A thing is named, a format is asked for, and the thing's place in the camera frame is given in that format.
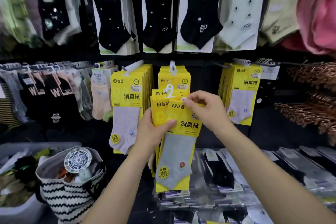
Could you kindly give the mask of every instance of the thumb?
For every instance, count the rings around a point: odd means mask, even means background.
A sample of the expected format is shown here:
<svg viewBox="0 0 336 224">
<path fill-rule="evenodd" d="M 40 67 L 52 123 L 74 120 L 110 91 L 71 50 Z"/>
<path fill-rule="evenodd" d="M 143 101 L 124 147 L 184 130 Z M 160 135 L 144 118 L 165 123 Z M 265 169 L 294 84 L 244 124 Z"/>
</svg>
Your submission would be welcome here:
<svg viewBox="0 0 336 224">
<path fill-rule="evenodd" d="M 158 133 L 163 136 L 168 130 L 176 126 L 176 120 L 169 120 L 165 124 L 162 124 L 161 126 L 158 126 L 156 129 Z"/>
<path fill-rule="evenodd" d="M 201 116 L 203 112 L 203 107 L 200 107 L 198 104 L 196 104 L 194 101 L 191 99 L 185 98 L 183 100 L 183 103 L 185 104 L 186 107 L 191 109 L 197 116 Z"/>
</svg>

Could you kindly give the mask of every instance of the forearm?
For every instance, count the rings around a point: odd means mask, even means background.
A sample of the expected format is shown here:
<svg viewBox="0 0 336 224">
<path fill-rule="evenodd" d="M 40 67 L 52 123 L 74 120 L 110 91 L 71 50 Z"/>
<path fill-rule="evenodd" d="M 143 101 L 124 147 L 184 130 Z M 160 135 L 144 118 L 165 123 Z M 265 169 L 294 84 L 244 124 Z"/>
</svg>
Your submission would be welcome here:
<svg viewBox="0 0 336 224">
<path fill-rule="evenodd" d="M 251 189 L 275 224 L 336 223 L 336 216 L 235 127 L 220 132 Z"/>
<path fill-rule="evenodd" d="M 145 165 L 146 158 L 128 155 L 82 224 L 126 224 Z"/>
</svg>

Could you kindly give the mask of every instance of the left hand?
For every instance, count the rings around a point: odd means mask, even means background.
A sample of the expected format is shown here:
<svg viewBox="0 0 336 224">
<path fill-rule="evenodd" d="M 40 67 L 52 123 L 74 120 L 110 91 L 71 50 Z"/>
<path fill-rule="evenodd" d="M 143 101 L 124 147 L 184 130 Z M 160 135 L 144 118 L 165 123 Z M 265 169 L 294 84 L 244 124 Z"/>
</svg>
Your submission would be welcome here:
<svg viewBox="0 0 336 224">
<path fill-rule="evenodd" d="M 176 120 L 169 120 L 157 128 L 154 127 L 152 123 L 152 110 L 149 107 L 139 122 L 136 141 L 129 154 L 144 157 L 147 162 L 155 147 L 160 144 L 165 133 L 175 125 Z"/>
</svg>

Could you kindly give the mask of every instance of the white plastic bin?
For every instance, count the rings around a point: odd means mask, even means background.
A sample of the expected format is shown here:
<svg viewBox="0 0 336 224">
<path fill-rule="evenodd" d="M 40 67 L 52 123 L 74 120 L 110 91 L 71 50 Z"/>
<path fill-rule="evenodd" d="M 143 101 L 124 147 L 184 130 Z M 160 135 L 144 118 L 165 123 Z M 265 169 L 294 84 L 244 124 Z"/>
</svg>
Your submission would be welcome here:
<svg viewBox="0 0 336 224">
<path fill-rule="evenodd" d="M 0 159 L 29 149 L 33 154 L 48 148 L 57 147 L 63 150 L 74 146 L 82 146 L 79 142 L 43 142 L 43 143 L 5 143 L 0 145 Z M 36 199 L 35 194 L 23 205 L 17 207 L 0 207 L 0 224 L 35 224 L 48 205 Z"/>
</svg>

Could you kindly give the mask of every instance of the gray sock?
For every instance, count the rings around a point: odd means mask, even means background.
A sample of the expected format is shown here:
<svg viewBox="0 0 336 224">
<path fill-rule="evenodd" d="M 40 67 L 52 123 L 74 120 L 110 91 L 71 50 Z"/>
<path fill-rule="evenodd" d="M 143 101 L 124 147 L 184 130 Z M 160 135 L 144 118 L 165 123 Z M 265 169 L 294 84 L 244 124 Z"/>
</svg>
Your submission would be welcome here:
<svg viewBox="0 0 336 224">
<path fill-rule="evenodd" d="M 192 173 L 190 158 L 196 137 L 166 133 L 162 154 L 156 170 L 156 181 L 173 190 Z"/>
</svg>

